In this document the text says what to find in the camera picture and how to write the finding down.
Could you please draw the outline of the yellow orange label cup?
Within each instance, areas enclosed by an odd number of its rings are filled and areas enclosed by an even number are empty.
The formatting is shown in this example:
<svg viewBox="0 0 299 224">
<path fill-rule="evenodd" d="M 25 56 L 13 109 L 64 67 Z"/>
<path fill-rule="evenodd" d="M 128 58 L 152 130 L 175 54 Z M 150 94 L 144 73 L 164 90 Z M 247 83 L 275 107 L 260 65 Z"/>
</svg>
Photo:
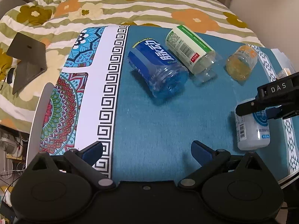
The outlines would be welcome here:
<svg viewBox="0 0 299 224">
<path fill-rule="evenodd" d="M 238 82 L 246 81 L 258 62 L 257 51 L 249 46 L 240 46 L 226 61 L 226 72 Z"/>
</svg>

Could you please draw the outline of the blue label plastic cup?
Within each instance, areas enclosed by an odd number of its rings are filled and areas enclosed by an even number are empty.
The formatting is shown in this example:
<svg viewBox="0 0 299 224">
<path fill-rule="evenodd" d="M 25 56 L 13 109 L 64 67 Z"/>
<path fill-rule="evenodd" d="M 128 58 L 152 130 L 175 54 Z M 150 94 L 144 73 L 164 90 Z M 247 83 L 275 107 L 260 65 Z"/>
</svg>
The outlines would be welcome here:
<svg viewBox="0 0 299 224">
<path fill-rule="evenodd" d="M 128 54 L 128 62 L 158 99 L 180 93 L 189 77 L 186 67 L 153 38 L 137 42 Z"/>
</svg>

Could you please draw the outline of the blue patterned tablecloth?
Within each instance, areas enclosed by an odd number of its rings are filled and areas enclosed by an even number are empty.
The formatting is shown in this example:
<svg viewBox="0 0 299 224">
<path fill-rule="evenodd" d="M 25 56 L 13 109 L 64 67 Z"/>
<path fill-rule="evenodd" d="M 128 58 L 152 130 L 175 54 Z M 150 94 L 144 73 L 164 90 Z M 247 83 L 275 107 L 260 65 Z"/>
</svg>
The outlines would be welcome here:
<svg viewBox="0 0 299 224">
<path fill-rule="evenodd" d="M 239 84 L 217 65 L 216 78 L 190 77 L 167 100 L 155 98 L 127 61 L 132 46 L 152 38 L 165 44 L 169 30 L 145 26 L 83 29 L 55 83 L 45 85 L 31 127 L 27 161 L 41 150 L 53 156 L 95 141 L 103 155 L 95 168 L 114 181 L 179 180 L 199 165 L 191 155 L 198 140 L 242 154 L 237 147 L 234 108 L 253 98 L 288 66 L 276 49 L 261 48 L 250 78 Z"/>
</svg>

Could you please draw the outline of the green white label cup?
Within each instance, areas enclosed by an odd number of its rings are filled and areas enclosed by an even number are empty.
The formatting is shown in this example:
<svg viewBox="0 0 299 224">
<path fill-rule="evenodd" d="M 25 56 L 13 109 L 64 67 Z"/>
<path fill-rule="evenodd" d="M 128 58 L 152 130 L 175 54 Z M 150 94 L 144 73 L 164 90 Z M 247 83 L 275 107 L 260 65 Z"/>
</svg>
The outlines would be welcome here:
<svg viewBox="0 0 299 224">
<path fill-rule="evenodd" d="M 213 67 L 220 62 L 221 56 L 188 27 L 179 25 L 172 29 L 165 44 L 198 82 L 206 83 L 216 78 Z"/>
</svg>

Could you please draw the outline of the white probiotic label cup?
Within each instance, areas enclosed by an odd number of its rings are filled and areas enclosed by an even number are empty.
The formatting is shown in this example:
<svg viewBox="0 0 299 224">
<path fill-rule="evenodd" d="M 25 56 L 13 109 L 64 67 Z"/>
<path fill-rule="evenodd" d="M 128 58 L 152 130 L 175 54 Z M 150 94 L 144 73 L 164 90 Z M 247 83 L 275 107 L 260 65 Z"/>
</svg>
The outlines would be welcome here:
<svg viewBox="0 0 299 224">
<path fill-rule="evenodd" d="M 234 113 L 237 146 L 241 151 L 264 148 L 270 143 L 270 130 L 265 110 L 238 116 Z"/>
</svg>

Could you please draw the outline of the floral striped duvet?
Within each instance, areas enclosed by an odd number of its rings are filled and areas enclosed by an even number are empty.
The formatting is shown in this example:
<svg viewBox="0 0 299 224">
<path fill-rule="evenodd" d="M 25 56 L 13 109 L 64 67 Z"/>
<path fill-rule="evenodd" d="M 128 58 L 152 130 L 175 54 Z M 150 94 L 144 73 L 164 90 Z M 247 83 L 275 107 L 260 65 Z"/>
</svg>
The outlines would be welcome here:
<svg viewBox="0 0 299 224">
<path fill-rule="evenodd" d="M 248 25 L 217 0 L 35 0 L 1 18 L 1 125 L 29 133 L 46 83 L 54 83 L 80 32 L 87 27 L 137 25 L 173 28 L 261 46 Z M 17 33 L 46 46 L 48 70 L 19 93 L 6 75 L 18 60 L 7 55 Z"/>
</svg>

